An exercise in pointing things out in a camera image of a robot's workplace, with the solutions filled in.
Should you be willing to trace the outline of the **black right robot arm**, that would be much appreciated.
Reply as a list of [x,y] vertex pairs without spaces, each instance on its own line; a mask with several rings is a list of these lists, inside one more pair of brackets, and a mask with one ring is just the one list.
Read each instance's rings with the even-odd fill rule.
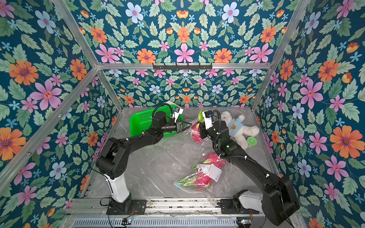
[[218,157],[238,167],[260,188],[263,193],[261,208],[272,224],[276,226],[282,224],[299,210],[292,181],[271,173],[252,159],[237,142],[231,139],[225,122],[216,121],[208,129],[204,123],[200,123],[200,136],[203,139],[210,138]]

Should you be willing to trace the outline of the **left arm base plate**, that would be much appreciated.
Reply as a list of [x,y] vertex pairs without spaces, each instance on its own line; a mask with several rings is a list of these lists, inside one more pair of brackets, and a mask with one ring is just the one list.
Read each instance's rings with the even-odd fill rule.
[[144,215],[147,200],[145,199],[127,199],[119,203],[114,199],[109,203],[107,215]]

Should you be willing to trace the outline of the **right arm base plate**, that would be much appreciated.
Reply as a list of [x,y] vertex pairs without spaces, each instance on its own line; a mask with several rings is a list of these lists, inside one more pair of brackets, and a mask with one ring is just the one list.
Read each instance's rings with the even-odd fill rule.
[[244,208],[237,199],[221,199],[217,206],[222,214],[259,214],[259,211]]

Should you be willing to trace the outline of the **pink dragon fruit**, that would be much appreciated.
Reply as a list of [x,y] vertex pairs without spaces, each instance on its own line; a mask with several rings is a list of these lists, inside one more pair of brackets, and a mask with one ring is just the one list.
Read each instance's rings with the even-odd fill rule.
[[203,142],[203,138],[201,138],[201,135],[200,135],[200,124],[204,123],[202,114],[203,114],[203,110],[201,110],[199,112],[197,120],[195,120],[195,123],[191,127],[191,137],[195,143]]
[[226,164],[226,160],[220,158],[215,153],[211,153],[211,154],[206,155],[205,160],[203,162],[201,162],[200,164],[213,164],[222,170]]
[[176,185],[183,187],[191,187],[196,189],[209,188],[213,183],[213,179],[203,172],[193,173],[184,178],[179,179]]

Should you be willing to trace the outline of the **green plastic basket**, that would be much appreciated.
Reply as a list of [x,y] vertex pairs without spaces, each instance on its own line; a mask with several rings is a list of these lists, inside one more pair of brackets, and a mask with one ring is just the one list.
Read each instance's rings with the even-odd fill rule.
[[[170,105],[173,109],[173,111],[177,108],[177,105],[175,104],[171,104]],[[148,109],[148,110],[144,110],[138,113],[133,114],[130,117],[130,136],[136,136],[136,135],[140,135],[142,133],[142,131],[147,130],[151,124],[152,124],[152,113],[153,113],[154,109]],[[157,112],[162,111],[166,113],[167,116],[167,121],[169,121],[169,116],[171,116],[171,110],[168,106],[163,106],[158,108]],[[179,121],[183,121],[183,116],[182,114],[179,114],[178,119]],[[164,138],[176,135],[176,132],[172,132],[172,133],[164,133]]]

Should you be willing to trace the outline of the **clear zip-top bag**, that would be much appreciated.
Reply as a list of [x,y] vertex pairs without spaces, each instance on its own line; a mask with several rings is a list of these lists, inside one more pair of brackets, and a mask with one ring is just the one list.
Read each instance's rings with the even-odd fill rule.
[[190,128],[187,130],[187,140],[190,144],[192,144],[193,146],[201,146],[203,148],[211,148],[212,147],[212,142],[211,140],[206,137],[206,138],[202,138],[200,135],[200,121],[199,119],[195,119],[192,121],[192,125],[190,126]]
[[202,161],[192,166],[193,173],[177,180],[175,186],[187,192],[209,189],[219,181],[225,164],[226,160],[216,153],[207,154]]

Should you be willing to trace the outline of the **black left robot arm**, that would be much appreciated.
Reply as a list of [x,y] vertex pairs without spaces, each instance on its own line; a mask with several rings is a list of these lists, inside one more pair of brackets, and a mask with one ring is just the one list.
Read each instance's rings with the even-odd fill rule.
[[98,156],[96,166],[109,185],[113,202],[122,204],[130,199],[131,194],[126,186],[124,172],[131,153],[157,144],[165,133],[181,133],[192,126],[190,122],[175,117],[179,115],[176,112],[167,115],[164,111],[153,111],[150,126],[139,135],[108,139]]

